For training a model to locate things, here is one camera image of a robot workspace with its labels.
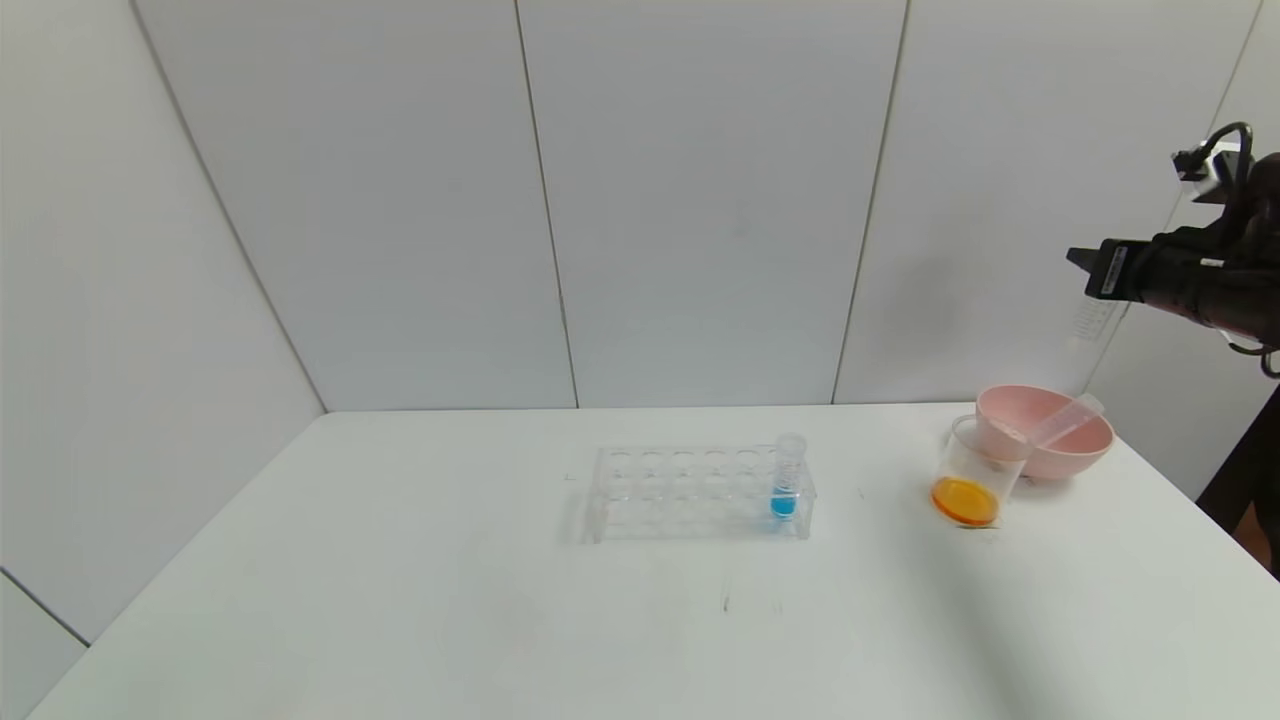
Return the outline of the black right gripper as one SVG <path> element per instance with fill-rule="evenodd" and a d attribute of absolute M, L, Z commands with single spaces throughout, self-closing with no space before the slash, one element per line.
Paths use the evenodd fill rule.
<path fill-rule="evenodd" d="M 1165 232 L 1149 241 L 1105 240 L 1098 249 L 1070 247 L 1066 259 L 1088 275 L 1085 296 L 1144 304 L 1207 327 L 1199 304 L 1212 256 L 1208 232 Z"/>

